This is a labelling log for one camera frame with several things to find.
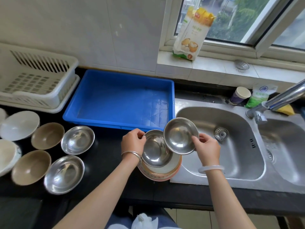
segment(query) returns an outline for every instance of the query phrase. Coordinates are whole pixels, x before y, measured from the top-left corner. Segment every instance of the blue logo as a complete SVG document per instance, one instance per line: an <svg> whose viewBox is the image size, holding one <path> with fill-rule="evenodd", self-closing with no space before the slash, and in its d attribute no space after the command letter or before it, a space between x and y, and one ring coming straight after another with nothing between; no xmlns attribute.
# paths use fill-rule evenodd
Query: blue logo
<svg viewBox="0 0 305 229"><path fill-rule="evenodd" d="M261 92L266 92L266 91L268 91L268 87L267 86L262 86L262 87L260 87L260 91Z"/></svg>

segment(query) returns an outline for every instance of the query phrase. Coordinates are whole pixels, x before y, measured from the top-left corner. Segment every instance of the sink drain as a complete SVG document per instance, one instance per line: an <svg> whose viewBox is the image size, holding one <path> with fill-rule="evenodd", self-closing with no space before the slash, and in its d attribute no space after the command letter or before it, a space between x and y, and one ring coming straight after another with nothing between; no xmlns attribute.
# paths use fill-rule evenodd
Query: sink drain
<svg viewBox="0 0 305 229"><path fill-rule="evenodd" d="M214 135L217 140L226 140L229 136L229 131L225 128L218 128L216 129Z"/></svg>
<svg viewBox="0 0 305 229"><path fill-rule="evenodd" d="M271 162L273 162L274 157L273 157L272 153L268 149L266 149L266 150L267 150L267 154L268 154L269 159L271 160Z"/></svg>

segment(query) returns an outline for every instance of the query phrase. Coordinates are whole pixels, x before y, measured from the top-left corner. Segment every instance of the white bangle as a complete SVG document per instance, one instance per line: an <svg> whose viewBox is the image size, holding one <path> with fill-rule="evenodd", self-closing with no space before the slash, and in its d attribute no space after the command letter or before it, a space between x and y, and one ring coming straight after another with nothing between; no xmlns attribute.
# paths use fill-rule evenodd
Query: white bangle
<svg viewBox="0 0 305 229"><path fill-rule="evenodd" d="M123 154L125 154L125 153L134 154L139 158L140 161L139 161L137 166L140 166L142 164L142 156L140 154L138 154L137 152L135 152L135 151L125 151L125 152L121 153L121 157L123 157Z"/></svg>
<svg viewBox="0 0 305 229"><path fill-rule="evenodd" d="M198 169L198 172L202 173L202 174L205 174L205 171L211 170L211 169L222 169L222 170L224 170L224 167L222 165L208 165L208 166L200 167Z"/></svg>

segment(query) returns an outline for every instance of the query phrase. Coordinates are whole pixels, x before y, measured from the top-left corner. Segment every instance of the hand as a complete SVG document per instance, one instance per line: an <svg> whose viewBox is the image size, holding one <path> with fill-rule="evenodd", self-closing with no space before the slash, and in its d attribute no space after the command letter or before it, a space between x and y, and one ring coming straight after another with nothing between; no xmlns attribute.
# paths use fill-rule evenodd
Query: hand
<svg viewBox="0 0 305 229"><path fill-rule="evenodd" d="M123 136L121 142L122 153L125 151L135 151L142 156L146 137L143 136L145 133L138 128L128 132ZM131 153L124 154L123 158L133 157L139 161L139 159Z"/></svg>
<svg viewBox="0 0 305 229"><path fill-rule="evenodd" d="M211 136L200 133L199 139L192 136L198 157L203 166L219 165L220 145Z"/></svg>

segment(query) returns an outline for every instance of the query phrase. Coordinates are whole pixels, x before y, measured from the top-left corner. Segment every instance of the double sink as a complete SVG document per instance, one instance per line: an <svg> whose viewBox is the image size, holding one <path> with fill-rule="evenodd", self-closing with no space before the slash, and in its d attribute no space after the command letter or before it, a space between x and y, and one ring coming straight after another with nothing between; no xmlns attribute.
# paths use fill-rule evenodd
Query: double sink
<svg viewBox="0 0 305 229"><path fill-rule="evenodd" d="M214 137L218 128L228 137L219 140L220 164L231 187L305 193L305 121L301 115L285 116L265 111L268 122L257 125L247 109L178 96L176 117L191 120L199 133ZM196 152L182 158L171 182L208 185L198 173Z"/></svg>

